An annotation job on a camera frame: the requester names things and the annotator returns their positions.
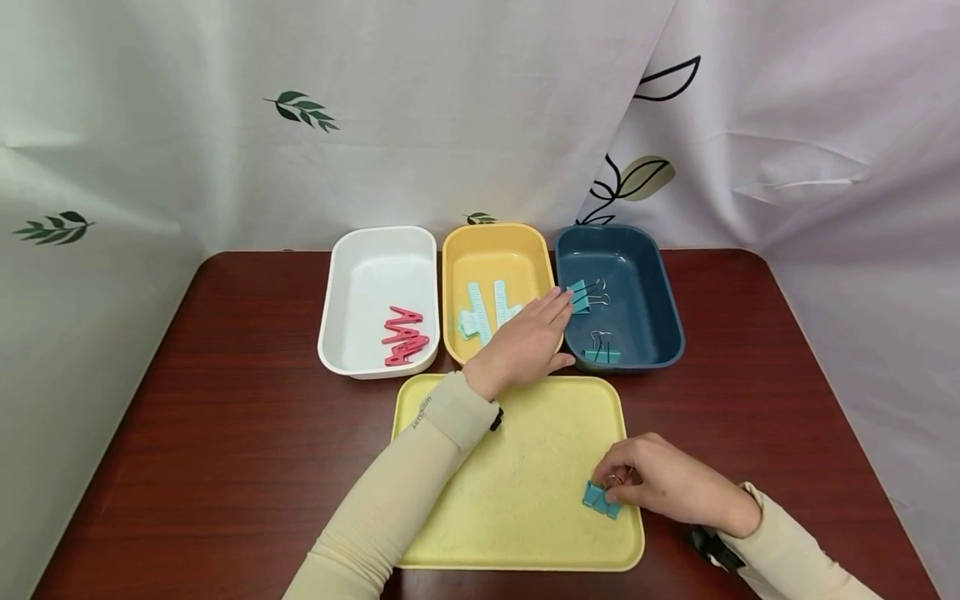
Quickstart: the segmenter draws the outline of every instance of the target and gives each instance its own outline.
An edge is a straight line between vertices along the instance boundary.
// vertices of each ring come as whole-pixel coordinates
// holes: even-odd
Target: hand
[[[490,343],[464,365],[470,388],[493,400],[510,386],[533,383],[572,365],[572,356],[555,353],[573,314],[572,297],[572,292],[561,294],[555,287],[497,329]]]
[[[656,433],[614,444],[592,480],[612,485],[608,502],[634,504],[735,538],[749,537],[762,517],[751,495]]]

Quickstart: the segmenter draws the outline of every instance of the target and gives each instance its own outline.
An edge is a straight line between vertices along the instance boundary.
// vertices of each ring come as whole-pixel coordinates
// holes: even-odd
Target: dark blue plastic bin
[[[562,289],[582,279],[607,283],[610,305],[594,304],[590,313],[573,315],[566,326],[569,351],[577,368],[587,372],[643,372],[669,367],[684,353],[684,329],[663,268],[660,248],[652,237],[622,225],[577,225],[557,239],[557,280]],[[602,294],[599,286],[591,294]],[[590,332],[609,331],[617,364],[586,358],[594,347]]]

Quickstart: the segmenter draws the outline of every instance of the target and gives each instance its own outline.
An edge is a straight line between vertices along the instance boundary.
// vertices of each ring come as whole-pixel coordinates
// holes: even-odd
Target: long sleeve shirt
[[[460,372],[448,374],[350,490],[307,553],[285,600],[378,598],[447,480],[490,430],[498,410]],[[419,468],[402,468],[408,465]],[[743,540],[720,535],[746,564],[738,573],[760,598],[879,600],[776,502],[750,484],[744,489],[762,511],[759,527]]]

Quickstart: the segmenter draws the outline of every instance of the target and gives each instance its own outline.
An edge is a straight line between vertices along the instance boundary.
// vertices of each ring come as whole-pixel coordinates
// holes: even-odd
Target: wooden table
[[[755,482],[892,600],[936,595],[766,264],[665,252],[686,331],[674,367],[610,377],[631,435],[657,431]],[[327,252],[206,261],[37,598],[278,598],[390,440],[400,379],[317,358]],[[441,350],[433,372],[454,369]],[[750,598],[644,514],[622,574],[397,571],[385,598]]]

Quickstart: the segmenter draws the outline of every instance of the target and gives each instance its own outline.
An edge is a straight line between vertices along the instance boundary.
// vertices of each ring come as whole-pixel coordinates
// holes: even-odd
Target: yellow plastic bin
[[[455,361],[465,364],[480,351],[479,336],[465,340],[460,311],[470,310],[467,284],[480,286],[491,329],[496,331],[493,283],[506,284],[510,306],[526,304],[554,286],[546,241],[521,223],[468,225],[454,229],[444,241],[444,344]]]

